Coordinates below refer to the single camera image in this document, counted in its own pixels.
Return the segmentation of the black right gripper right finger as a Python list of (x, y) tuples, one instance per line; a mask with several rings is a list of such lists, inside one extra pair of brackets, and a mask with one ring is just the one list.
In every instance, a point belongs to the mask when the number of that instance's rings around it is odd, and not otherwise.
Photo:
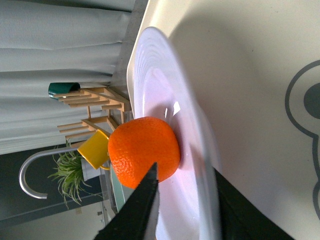
[(217, 170), (220, 222), (224, 240), (291, 240)]

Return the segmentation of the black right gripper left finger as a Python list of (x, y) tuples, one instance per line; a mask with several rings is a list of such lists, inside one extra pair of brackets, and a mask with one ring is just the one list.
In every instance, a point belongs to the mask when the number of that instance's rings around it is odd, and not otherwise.
[(154, 240), (159, 207), (158, 164), (154, 162), (121, 210), (95, 239)]

